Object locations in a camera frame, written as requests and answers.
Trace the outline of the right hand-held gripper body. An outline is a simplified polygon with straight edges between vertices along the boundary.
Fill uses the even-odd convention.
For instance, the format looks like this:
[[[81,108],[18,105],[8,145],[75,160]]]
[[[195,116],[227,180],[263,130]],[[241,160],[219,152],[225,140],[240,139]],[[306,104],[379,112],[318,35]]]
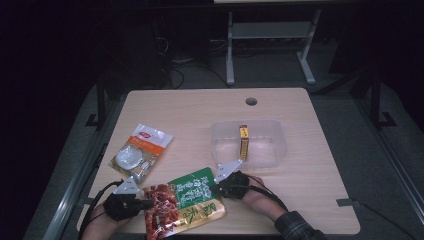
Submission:
[[[218,164],[214,181],[222,188],[222,197],[242,199],[246,194],[249,188],[249,179],[246,174],[238,171],[242,163],[242,160],[236,160]]]

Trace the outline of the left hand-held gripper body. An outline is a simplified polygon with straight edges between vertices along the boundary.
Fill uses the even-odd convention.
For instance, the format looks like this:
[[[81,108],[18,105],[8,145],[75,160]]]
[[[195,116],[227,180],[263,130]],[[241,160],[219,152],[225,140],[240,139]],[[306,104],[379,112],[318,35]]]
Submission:
[[[115,221],[137,216],[143,208],[139,198],[140,189],[133,177],[129,177],[118,185],[104,203],[106,214]]]

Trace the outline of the green and red snack packet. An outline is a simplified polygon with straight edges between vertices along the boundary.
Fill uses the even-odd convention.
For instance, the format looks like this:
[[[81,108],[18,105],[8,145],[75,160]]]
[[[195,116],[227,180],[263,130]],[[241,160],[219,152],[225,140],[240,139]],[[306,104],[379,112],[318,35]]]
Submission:
[[[144,188],[144,198],[153,202],[144,212],[147,240],[162,240],[224,217],[222,198],[210,189],[214,184],[212,170],[206,167]]]

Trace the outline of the yellow box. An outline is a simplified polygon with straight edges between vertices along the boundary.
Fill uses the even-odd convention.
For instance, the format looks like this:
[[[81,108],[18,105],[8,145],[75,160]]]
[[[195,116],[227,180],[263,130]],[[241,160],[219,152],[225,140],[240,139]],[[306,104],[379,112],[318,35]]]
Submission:
[[[248,147],[249,147],[249,130],[247,125],[239,126],[240,132],[240,159],[247,160]]]

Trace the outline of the clear plastic container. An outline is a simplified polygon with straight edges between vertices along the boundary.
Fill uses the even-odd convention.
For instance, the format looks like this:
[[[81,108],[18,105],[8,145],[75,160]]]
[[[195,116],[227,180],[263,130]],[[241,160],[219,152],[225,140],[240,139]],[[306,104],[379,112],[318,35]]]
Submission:
[[[211,153],[216,163],[238,160],[241,151],[240,127],[248,130],[249,145],[244,169],[272,168],[282,162],[287,143],[281,123],[276,120],[232,120],[211,125]]]

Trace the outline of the person's left hand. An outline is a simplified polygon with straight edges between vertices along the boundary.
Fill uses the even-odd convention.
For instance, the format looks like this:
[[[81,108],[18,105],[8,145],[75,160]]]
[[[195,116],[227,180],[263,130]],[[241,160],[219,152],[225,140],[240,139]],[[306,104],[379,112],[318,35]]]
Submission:
[[[99,204],[90,215],[90,222],[85,228],[81,240],[110,240],[117,230],[128,224],[131,218],[115,221],[106,213],[104,206]]]

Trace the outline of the person's right hand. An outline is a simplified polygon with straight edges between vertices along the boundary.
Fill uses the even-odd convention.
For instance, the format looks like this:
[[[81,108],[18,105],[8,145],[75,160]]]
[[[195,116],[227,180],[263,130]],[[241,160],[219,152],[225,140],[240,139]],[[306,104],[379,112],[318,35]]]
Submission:
[[[254,212],[268,217],[272,222],[286,213],[275,201],[257,191],[248,190],[241,201]]]

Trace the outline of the white and orange food packet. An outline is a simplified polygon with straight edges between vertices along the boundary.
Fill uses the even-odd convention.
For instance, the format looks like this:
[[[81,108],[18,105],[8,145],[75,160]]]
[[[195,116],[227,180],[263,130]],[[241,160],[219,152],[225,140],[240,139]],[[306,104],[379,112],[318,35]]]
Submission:
[[[173,136],[155,128],[138,124],[126,143],[110,160],[109,166],[142,183],[155,162],[173,140]]]

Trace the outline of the black metal stand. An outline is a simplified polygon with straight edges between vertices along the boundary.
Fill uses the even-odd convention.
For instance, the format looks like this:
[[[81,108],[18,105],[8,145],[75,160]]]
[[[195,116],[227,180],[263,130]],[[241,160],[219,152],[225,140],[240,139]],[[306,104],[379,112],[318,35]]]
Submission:
[[[370,120],[377,129],[381,129],[382,127],[394,127],[396,123],[390,113],[380,111],[380,99],[381,79],[378,70],[375,69],[371,82]]]
[[[106,119],[105,88],[102,76],[99,76],[96,81],[96,93],[97,113],[91,114],[85,125],[89,127],[95,127],[96,130],[100,130]]]

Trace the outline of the grey metal stand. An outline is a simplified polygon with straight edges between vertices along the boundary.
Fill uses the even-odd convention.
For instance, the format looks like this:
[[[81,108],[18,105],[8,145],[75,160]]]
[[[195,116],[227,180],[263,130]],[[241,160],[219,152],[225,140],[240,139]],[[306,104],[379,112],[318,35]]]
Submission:
[[[321,10],[318,9],[310,21],[297,22],[253,22],[238,23],[233,21],[233,13],[228,16],[226,84],[234,85],[233,41],[244,39],[304,39],[302,51],[297,52],[297,59],[309,85],[316,80],[309,66],[307,57],[318,26]]]

